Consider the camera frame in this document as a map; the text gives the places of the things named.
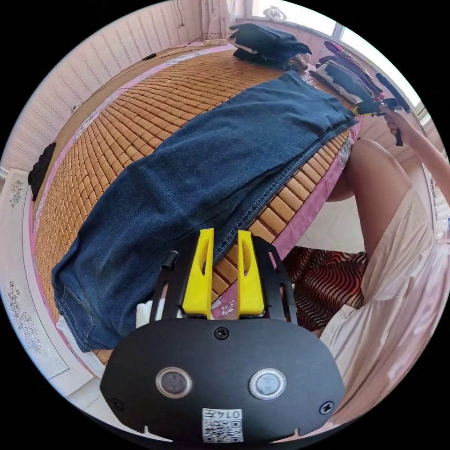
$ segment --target label sticker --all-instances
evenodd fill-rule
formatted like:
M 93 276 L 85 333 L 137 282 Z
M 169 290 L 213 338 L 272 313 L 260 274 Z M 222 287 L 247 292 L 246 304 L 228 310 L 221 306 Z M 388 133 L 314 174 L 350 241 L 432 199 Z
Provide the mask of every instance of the label sticker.
M 202 409 L 203 442 L 244 442 L 241 409 Z

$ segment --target blue denim jeans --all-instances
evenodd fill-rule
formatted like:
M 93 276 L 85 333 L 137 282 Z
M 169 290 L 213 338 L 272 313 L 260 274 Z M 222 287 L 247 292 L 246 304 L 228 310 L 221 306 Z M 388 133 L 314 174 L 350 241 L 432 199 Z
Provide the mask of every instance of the blue denim jeans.
M 52 270 L 56 305 L 82 351 L 135 329 L 167 253 L 215 229 L 214 262 L 237 230 L 324 143 L 356 121 L 290 71 L 197 116 L 129 165 L 100 197 Z

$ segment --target curtain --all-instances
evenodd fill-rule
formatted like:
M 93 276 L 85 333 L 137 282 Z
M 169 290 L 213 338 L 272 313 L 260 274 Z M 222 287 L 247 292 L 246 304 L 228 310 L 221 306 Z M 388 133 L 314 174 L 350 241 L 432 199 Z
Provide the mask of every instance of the curtain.
M 235 22 L 235 9 L 236 0 L 202 0 L 204 39 L 226 39 L 230 25 Z

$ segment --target jeans pocket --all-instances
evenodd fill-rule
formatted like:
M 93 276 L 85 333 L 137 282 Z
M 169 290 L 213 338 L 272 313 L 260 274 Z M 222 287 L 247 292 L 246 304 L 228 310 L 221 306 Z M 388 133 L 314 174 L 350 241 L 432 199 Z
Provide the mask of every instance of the jeans pocket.
M 64 286 L 61 303 L 62 315 L 74 337 L 85 346 L 88 344 L 89 335 L 95 326 L 92 313 L 67 286 Z

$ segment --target striped fabric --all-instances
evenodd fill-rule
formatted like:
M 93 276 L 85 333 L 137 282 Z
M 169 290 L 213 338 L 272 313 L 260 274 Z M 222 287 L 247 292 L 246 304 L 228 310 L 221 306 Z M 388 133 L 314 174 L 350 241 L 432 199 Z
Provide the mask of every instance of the striped fabric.
M 284 265 L 295 285 L 299 325 L 307 330 L 323 328 L 343 305 L 355 309 L 362 306 L 366 253 L 294 247 Z

